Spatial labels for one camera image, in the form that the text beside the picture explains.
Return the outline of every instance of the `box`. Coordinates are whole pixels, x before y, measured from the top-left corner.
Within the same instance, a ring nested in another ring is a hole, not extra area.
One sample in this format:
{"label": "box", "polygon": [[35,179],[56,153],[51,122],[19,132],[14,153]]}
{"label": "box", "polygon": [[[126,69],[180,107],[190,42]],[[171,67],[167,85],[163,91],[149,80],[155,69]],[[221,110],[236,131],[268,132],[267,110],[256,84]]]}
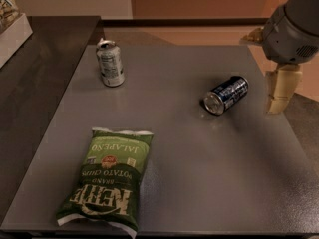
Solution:
{"label": "box", "polygon": [[0,34],[0,68],[32,33],[27,16],[23,13],[9,28]]}

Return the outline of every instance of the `green bag of chips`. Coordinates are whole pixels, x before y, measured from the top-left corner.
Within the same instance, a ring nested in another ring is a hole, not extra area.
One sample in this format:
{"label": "green bag of chips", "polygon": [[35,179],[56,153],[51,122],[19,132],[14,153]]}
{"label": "green bag of chips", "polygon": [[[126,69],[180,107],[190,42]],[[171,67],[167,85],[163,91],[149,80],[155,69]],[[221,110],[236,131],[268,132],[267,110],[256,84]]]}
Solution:
{"label": "green bag of chips", "polygon": [[93,128],[79,184],[57,212],[58,224],[79,218],[104,220],[134,238],[140,183],[152,138],[148,131]]}

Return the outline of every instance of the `can lid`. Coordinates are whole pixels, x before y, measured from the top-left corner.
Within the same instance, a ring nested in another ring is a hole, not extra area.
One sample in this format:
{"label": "can lid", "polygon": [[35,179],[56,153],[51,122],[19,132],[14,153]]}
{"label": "can lid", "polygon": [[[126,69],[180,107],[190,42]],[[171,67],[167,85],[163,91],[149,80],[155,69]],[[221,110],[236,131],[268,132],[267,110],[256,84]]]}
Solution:
{"label": "can lid", "polygon": [[115,41],[111,41],[111,40],[103,40],[103,38],[101,38],[100,42],[97,44],[97,50],[100,49],[112,49],[116,47],[116,42]]}
{"label": "can lid", "polygon": [[224,112],[224,104],[220,97],[214,92],[207,92],[203,98],[205,107],[215,115],[221,115]]}

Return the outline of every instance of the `soda can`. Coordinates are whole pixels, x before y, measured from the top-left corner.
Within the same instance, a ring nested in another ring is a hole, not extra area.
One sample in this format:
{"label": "soda can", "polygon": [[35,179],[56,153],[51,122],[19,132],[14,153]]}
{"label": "soda can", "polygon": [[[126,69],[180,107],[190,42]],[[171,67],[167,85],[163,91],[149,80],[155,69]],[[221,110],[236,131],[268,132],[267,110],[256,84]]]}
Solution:
{"label": "soda can", "polygon": [[220,116],[247,93],[247,80],[240,76],[233,76],[228,81],[207,92],[203,102],[209,112]]}
{"label": "soda can", "polygon": [[119,46],[114,41],[101,39],[97,45],[97,57],[103,83],[109,87],[122,84],[125,77]]}

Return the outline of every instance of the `can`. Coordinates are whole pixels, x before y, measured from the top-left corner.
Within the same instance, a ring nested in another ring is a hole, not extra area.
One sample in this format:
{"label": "can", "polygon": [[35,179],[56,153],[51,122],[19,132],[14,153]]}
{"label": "can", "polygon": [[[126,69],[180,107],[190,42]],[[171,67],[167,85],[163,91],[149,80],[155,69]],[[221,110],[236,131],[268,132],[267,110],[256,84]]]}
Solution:
{"label": "can", "polygon": [[120,47],[114,41],[101,39],[97,45],[97,57],[103,83],[108,87],[122,84],[125,77]]}
{"label": "can", "polygon": [[228,81],[207,92],[203,102],[209,112],[220,116],[247,93],[247,80],[241,76],[233,76]]}

